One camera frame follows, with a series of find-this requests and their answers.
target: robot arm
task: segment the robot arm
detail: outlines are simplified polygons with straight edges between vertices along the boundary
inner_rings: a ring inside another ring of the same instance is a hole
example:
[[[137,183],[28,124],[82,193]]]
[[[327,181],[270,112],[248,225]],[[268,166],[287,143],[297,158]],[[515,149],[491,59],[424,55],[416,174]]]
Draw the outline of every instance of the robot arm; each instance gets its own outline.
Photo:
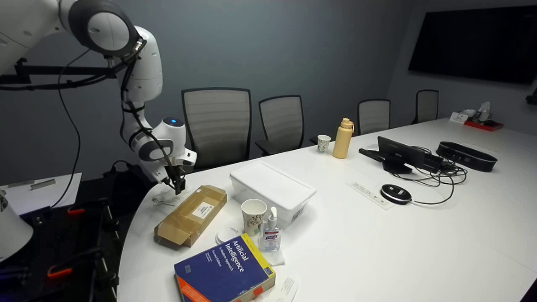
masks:
[[[102,0],[1,0],[0,74],[5,74],[38,40],[55,32],[70,32],[82,45],[126,69],[117,74],[122,97],[122,139],[152,181],[184,188],[181,163],[194,163],[196,153],[184,148],[186,129],[174,117],[154,129],[144,117],[144,104],[159,96],[163,70],[151,32],[134,27],[112,3]]]

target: wall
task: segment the wall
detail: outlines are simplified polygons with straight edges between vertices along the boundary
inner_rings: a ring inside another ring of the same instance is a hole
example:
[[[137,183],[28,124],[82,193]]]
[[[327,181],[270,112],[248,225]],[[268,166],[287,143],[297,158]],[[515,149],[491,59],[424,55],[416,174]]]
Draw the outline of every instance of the wall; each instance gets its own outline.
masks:
[[[159,42],[164,89],[146,106],[149,122],[181,116],[181,89],[246,87],[255,141],[263,97],[302,94],[307,133],[334,133],[342,116],[356,117],[357,99],[384,97],[413,0],[129,0],[121,7]],[[74,39],[55,35],[27,59],[64,65],[80,52]],[[104,62],[90,54],[79,65]],[[119,139],[116,81],[64,94],[82,134],[77,171],[84,178],[97,178],[116,159],[132,161]],[[57,92],[0,92],[0,99],[0,181],[69,173],[75,134]]]
[[[535,0],[418,0],[401,45],[398,64],[391,79],[387,96],[394,99],[394,122],[408,124],[414,116],[416,91],[431,87],[439,91],[439,116],[450,116],[453,111],[480,107],[481,102],[491,102],[493,119],[507,127],[537,134],[537,106],[528,106],[525,96],[532,94],[535,84],[512,86],[486,81],[470,81],[456,77],[408,74],[408,64],[426,12],[458,10],[481,7],[535,5]]]

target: blue book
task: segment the blue book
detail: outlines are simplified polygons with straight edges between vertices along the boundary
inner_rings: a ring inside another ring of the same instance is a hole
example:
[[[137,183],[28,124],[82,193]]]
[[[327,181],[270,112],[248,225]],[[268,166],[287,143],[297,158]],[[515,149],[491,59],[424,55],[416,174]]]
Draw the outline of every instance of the blue book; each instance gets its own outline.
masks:
[[[223,242],[174,265],[188,302],[246,302],[275,284],[275,272],[248,235]]]

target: white cup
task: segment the white cup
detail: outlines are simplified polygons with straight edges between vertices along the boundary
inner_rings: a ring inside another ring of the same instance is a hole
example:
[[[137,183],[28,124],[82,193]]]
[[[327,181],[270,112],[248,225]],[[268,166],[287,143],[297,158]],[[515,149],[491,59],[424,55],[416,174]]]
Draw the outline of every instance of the white cup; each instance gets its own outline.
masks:
[[[330,136],[327,136],[327,134],[319,134],[317,136],[317,151],[319,153],[325,153],[325,149],[329,148],[329,143],[332,141],[332,138]]]
[[[255,237],[262,230],[262,221],[268,210],[267,203],[250,198],[240,205],[240,210],[243,218],[243,233]]]

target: gray chair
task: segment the gray chair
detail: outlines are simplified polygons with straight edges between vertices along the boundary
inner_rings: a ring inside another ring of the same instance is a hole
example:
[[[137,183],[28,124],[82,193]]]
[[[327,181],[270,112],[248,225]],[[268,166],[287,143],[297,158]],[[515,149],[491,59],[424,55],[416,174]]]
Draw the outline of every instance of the gray chair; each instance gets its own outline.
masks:
[[[248,159],[252,101],[248,89],[211,87],[183,91],[183,111],[194,169]]]
[[[265,139],[255,144],[263,154],[297,149],[304,139],[302,97],[297,94],[275,96],[258,102]]]
[[[357,102],[357,134],[389,129],[389,119],[389,99],[362,99]]]
[[[416,92],[416,117],[414,122],[438,119],[438,97],[436,89],[421,89]]]

